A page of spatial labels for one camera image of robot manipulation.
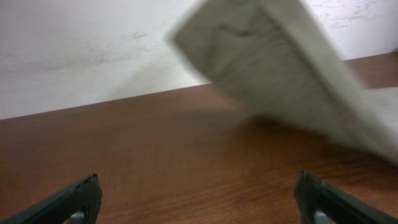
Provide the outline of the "khaki green shorts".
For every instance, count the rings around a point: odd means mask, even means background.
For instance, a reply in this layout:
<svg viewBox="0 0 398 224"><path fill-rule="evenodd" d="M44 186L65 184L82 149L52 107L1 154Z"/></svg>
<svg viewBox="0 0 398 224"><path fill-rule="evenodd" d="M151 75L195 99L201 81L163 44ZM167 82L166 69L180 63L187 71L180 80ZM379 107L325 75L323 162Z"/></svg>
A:
<svg viewBox="0 0 398 224"><path fill-rule="evenodd" d="M254 113L397 162L397 90L368 89L301 2L205 1L172 40Z"/></svg>

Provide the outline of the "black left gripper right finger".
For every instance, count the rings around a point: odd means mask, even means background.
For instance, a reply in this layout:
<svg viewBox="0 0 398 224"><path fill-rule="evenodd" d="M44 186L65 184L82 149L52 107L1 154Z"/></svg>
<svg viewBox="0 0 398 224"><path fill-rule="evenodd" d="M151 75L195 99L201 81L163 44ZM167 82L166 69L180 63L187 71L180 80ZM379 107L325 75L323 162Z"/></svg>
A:
<svg viewBox="0 0 398 224"><path fill-rule="evenodd" d="M299 173L294 193L301 222L304 224L397 224L397 218L369 206L308 172Z"/></svg>

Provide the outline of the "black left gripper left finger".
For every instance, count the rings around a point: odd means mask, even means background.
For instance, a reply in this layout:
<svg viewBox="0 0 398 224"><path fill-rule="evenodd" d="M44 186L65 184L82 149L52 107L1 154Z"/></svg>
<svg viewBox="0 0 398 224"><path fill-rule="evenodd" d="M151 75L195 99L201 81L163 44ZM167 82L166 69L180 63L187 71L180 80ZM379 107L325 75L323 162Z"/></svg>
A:
<svg viewBox="0 0 398 224"><path fill-rule="evenodd" d="M95 223L102 190L96 174L90 174L1 223Z"/></svg>

